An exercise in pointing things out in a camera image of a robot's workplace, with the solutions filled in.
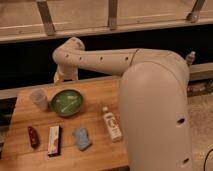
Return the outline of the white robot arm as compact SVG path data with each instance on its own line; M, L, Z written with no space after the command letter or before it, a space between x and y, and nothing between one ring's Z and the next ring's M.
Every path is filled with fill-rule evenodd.
M193 171L187 86L177 53L155 49L87 51L71 38L53 60L62 79L73 67L119 75L118 106L130 171Z

